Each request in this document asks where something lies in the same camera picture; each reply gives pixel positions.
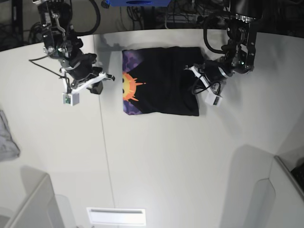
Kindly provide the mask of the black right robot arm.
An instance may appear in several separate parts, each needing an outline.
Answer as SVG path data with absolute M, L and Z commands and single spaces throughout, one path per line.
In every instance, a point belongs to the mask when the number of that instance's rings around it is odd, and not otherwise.
M 64 0 L 34 0 L 37 6 L 42 26 L 42 39 L 46 57 L 58 60 L 63 72 L 63 82 L 66 93 L 83 86 L 86 82 L 99 76 L 102 68 L 95 67 L 97 55 L 84 54 L 81 50 L 81 36 L 92 35 L 98 28 L 101 15 L 94 0 L 90 1 L 94 8 L 96 21 L 92 29 L 86 32 L 76 32 L 71 23 L 73 18 L 72 1 Z

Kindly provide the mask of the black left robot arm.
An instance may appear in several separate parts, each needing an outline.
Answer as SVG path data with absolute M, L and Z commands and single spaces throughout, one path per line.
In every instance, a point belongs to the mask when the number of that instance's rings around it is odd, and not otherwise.
M 203 23 L 203 40 L 207 49 L 222 56 L 216 60 L 205 60 L 202 65 L 195 65 L 197 79 L 191 86 L 191 92 L 197 95 L 210 89 L 220 95 L 224 82 L 234 73 L 246 74 L 254 69 L 256 38 L 259 21 L 263 14 L 260 0 L 231 0 L 229 9 L 213 12 Z M 209 23 L 216 17 L 228 18 L 227 44 L 214 49 L 208 41 Z

